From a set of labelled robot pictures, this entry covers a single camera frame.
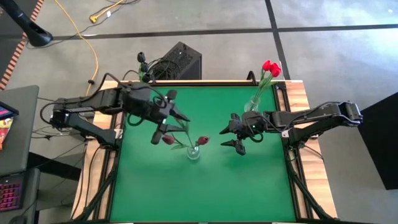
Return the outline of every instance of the keyboard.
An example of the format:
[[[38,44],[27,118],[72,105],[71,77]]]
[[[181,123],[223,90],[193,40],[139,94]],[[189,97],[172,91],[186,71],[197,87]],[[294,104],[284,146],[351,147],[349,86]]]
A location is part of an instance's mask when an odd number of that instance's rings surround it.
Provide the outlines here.
[[[22,208],[23,174],[0,177],[0,212]]]

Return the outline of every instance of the glass vase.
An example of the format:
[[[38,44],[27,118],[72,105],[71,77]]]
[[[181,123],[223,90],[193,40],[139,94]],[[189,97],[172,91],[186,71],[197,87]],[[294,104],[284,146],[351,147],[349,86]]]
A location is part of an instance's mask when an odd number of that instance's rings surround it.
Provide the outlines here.
[[[244,112],[259,111],[260,97],[252,96],[250,100],[244,105]]]
[[[191,160],[198,159],[200,156],[199,146],[187,147],[187,157]]]

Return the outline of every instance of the gray floor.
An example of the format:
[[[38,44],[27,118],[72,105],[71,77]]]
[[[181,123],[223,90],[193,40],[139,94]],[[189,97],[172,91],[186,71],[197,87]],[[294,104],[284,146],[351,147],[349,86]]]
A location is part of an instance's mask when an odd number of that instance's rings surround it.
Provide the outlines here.
[[[89,14],[108,2],[60,0],[83,29]],[[272,1],[278,27],[350,26],[398,23],[396,1]],[[53,1],[45,1],[37,22],[53,35],[72,35],[73,26]],[[125,6],[85,34],[120,34],[198,29],[270,28],[263,0],[142,0]],[[304,80],[310,106],[351,100],[361,109],[398,90],[398,30],[281,33],[291,79]],[[163,56],[178,41],[203,54],[203,79],[244,79],[264,60],[278,61],[272,33],[140,37],[91,40],[99,57],[99,77],[121,78],[136,69],[136,54]],[[80,40],[47,49],[25,49],[7,88],[35,84],[41,97],[84,95],[94,71],[93,56]],[[38,108],[45,102],[39,102]],[[36,117],[35,127],[44,126]],[[62,137],[34,139],[32,151],[55,157],[78,144]],[[320,138],[338,216],[342,220],[395,223],[398,191],[386,191],[357,129],[336,128]],[[79,155],[82,147],[70,156]],[[73,192],[73,183],[64,192]],[[70,208],[44,210],[39,223],[68,219]]]

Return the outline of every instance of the red flower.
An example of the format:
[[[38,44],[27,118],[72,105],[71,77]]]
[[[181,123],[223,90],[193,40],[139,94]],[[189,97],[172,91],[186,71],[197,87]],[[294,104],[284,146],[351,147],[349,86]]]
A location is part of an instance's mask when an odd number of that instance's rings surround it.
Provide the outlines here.
[[[206,144],[208,141],[209,141],[209,137],[207,137],[207,136],[202,136],[202,137],[200,137],[200,138],[198,139],[197,144],[198,144],[199,146],[202,146],[202,145]]]
[[[271,61],[267,60],[266,62],[264,62],[264,64],[262,65],[262,69],[264,71],[269,71],[271,69]]]
[[[277,63],[273,63],[271,65],[270,71],[271,71],[272,76],[275,78],[275,77],[278,77],[278,75],[280,74],[282,69],[279,68]]]
[[[173,136],[169,136],[168,134],[163,135],[162,140],[166,144],[173,144],[174,143]]]

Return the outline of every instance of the green mat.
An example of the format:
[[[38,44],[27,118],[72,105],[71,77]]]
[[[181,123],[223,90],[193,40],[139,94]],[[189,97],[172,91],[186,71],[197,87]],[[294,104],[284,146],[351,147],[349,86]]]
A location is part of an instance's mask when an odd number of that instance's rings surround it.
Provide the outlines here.
[[[163,94],[170,88],[158,88]],[[244,141],[240,156],[219,135],[231,113],[241,115],[254,87],[173,87],[180,111],[191,119],[193,140],[209,136],[199,160],[184,149],[150,144],[155,125],[126,125],[111,211],[112,222],[294,221],[294,208],[279,134],[261,143]],[[260,110],[275,110],[272,90]],[[170,117],[167,123],[176,124]],[[176,138],[188,144],[184,133]]]

